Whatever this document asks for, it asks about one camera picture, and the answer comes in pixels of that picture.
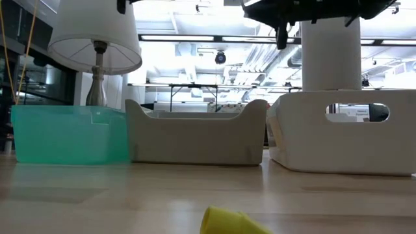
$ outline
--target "teal plastic bin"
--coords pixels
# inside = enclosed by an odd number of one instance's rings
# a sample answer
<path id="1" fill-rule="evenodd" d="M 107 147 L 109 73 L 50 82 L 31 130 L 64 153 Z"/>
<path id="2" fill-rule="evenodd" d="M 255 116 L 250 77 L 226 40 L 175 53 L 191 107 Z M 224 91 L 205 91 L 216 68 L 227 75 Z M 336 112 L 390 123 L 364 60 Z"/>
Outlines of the teal plastic bin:
<path id="1" fill-rule="evenodd" d="M 125 114 L 106 107 L 13 106 L 21 163 L 128 163 Z"/>

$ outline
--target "desk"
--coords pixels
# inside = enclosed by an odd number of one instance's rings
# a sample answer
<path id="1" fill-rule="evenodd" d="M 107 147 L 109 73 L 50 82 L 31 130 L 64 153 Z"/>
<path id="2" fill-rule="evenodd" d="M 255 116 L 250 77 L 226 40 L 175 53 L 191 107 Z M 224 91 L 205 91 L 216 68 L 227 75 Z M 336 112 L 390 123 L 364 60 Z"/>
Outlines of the desk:
<path id="1" fill-rule="evenodd" d="M 414 233 L 410 177 L 290 172 L 261 166 L 42 166 L 0 161 L 7 234 L 197 234 L 209 205 L 274 233 Z"/>

